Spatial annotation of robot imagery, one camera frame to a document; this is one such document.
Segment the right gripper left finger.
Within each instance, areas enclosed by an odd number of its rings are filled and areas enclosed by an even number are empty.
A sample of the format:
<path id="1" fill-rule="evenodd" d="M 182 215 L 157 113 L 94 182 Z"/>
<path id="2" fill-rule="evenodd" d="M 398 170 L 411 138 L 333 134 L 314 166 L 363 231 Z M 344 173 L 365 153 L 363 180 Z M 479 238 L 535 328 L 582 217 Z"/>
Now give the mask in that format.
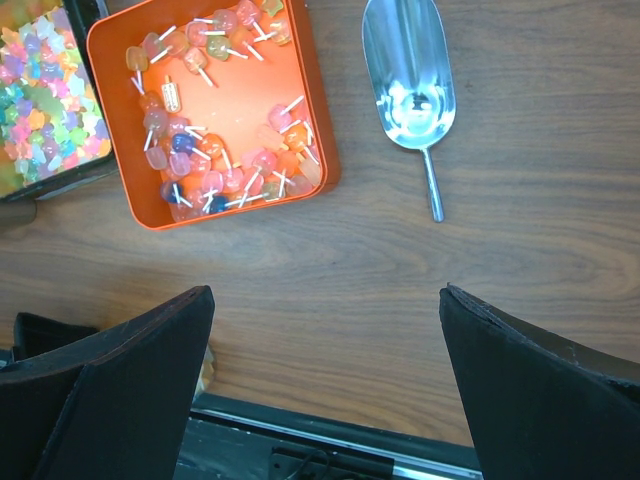
<path id="1" fill-rule="evenodd" d="M 1 370 L 5 479 L 170 479 L 215 311 L 194 287 Z"/>

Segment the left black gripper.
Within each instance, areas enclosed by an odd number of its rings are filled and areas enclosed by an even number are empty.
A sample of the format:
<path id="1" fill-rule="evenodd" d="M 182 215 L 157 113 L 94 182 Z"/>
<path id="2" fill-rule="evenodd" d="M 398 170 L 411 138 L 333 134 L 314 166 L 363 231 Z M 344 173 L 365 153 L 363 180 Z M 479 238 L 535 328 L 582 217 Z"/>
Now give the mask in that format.
<path id="1" fill-rule="evenodd" d="M 20 312 L 14 323 L 13 360 L 25 360 L 56 350 L 86 337 L 98 329 L 92 326 L 72 325 L 40 315 Z"/>

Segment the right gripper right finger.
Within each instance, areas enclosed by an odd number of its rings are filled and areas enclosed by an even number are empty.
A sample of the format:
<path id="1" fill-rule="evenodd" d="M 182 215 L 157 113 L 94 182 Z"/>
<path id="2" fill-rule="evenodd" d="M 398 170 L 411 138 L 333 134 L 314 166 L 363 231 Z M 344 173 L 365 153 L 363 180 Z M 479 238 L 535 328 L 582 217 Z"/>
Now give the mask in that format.
<path id="1" fill-rule="evenodd" d="M 637 363 L 452 284 L 439 318 L 484 478 L 638 478 Z"/>

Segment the gold tin of gummy candies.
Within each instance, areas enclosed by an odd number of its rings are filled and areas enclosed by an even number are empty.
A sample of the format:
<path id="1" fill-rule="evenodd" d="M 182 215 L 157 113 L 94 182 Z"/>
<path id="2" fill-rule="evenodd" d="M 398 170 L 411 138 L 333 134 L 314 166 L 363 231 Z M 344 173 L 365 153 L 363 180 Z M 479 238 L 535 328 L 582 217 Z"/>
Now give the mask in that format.
<path id="1" fill-rule="evenodd" d="M 117 169 L 89 65 L 103 1 L 1 4 L 1 198 L 45 199 Z"/>

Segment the orange box of lollipops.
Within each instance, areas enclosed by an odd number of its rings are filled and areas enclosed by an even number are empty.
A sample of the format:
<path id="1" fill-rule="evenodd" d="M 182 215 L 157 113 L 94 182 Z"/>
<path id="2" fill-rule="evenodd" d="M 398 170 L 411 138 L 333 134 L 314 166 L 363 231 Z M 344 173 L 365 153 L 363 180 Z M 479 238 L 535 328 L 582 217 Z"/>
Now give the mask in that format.
<path id="1" fill-rule="evenodd" d="M 173 218 L 169 204 L 160 196 L 162 175 L 145 158 L 147 131 L 140 94 L 131 80 L 134 74 L 126 66 L 126 50 L 149 33 L 184 27 L 196 17 L 208 17 L 234 5 L 232 1 L 143 1 L 97 21 L 89 30 L 89 62 L 129 208 L 134 219 L 149 230 L 185 223 Z M 279 15 L 289 23 L 291 41 L 284 46 L 262 43 L 258 48 L 261 60 L 210 61 L 206 73 L 212 86 L 176 58 L 150 66 L 143 84 L 147 90 L 158 91 L 166 78 L 176 82 L 181 115 L 219 135 L 234 161 L 258 148 L 257 129 L 266 123 L 273 106 L 302 97 L 297 110 L 308 116 L 313 131 L 310 150 L 322 166 L 319 184 L 305 195 L 312 198 L 339 182 L 339 154 L 307 7 L 302 1 L 286 1 Z"/>

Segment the metal candy scoop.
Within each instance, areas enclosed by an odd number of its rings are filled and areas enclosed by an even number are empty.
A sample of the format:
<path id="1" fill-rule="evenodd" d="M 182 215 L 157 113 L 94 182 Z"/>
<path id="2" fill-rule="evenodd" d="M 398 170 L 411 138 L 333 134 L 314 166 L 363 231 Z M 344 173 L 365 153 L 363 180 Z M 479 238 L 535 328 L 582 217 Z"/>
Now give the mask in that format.
<path id="1" fill-rule="evenodd" d="M 447 41 L 433 1 L 366 3 L 362 44 L 387 137 L 422 153 L 433 220 L 445 219 L 431 149 L 451 129 L 456 96 Z"/>

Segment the clear plastic jar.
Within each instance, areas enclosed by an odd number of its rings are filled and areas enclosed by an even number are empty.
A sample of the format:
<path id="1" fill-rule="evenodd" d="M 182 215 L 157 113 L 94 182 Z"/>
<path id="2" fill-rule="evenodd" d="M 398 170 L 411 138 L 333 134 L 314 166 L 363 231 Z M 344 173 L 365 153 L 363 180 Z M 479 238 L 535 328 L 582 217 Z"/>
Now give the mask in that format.
<path id="1" fill-rule="evenodd" d="M 210 348 L 207 348 L 194 391 L 195 398 L 204 393 L 214 381 L 216 376 L 216 364 L 215 353 Z"/>

